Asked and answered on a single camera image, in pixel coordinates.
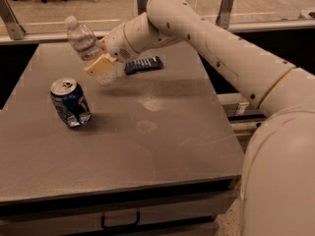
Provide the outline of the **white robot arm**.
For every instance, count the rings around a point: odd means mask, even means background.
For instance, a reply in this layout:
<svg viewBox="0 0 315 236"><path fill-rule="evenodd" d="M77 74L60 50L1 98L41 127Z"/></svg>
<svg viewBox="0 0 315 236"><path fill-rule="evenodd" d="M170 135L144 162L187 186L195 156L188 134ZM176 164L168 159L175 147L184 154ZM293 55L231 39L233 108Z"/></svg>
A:
<svg viewBox="0 0 315 236"><path fill-rule="evenodd" d="M114 28L95 72L180 40L265 116L245 152L241 236L315 236L315 77L202 19L185 0L149 0Z"/></svg>

